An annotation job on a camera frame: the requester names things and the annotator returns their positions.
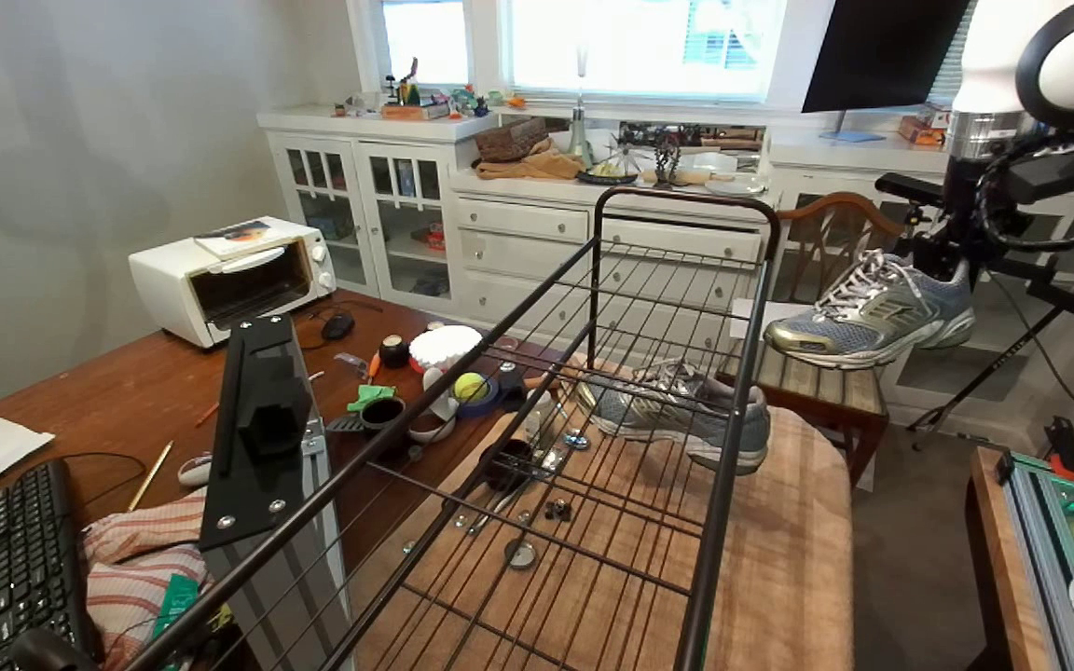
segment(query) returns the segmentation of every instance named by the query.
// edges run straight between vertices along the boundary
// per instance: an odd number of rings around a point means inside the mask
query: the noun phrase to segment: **gray sneaker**
[[[632,388],[586,379],[578,397],[602,424],[625,441],[686,441],[686,454],[700,468],[719,468],[719,453],[737,441],[737,474],[766,464],[770,408],[756,384],[741,413],[731,384],[686,363],[648,364]]]
[[[975,322],[967,265],[951,280],[934,280],[908,258],[869,249],[813,309],[770,323],[766,338],[813,364],[869,368],[908,348],[962,343]]]

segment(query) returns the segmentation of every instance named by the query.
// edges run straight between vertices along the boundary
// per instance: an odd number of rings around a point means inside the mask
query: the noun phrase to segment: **bottle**
[[[591,140],[586,140],[586,117],[582,117],[582,100],[572,117],[572,156],[578,161],[582,171],[591,171],[597,166]]]

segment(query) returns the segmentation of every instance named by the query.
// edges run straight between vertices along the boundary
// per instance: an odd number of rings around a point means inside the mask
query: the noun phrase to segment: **pink fabric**
[[[202,532],[205,487],[173,501],[164,509],[141,509],[130,516],[108,516],[87,527],[90,565],[125,565],[130,557],[188,545]]]
[[[153,639],[173,574],[205,581],[199,551],[205,487],[130,516],[108,516],[87,527],[87,604],[101,629],[105,663],[128,668]]]

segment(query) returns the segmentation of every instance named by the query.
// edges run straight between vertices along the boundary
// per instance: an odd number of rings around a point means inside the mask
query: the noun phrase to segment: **ball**
[[[481,397],[485,392],[485,377],[481,372],[461,372],[458,379],[455,379],[455,400],[458,404],[469,404],[475,397]]]

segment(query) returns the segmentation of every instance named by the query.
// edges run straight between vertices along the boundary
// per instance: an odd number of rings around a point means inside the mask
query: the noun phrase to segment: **wall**
[[[347,0],[300,0],[304,43],[315,94],[321,104],[361,91]]]
[[[0,0],[0,397],[153,333],[130,249],[279,212],[253,117],[316,100],[315,7]]]

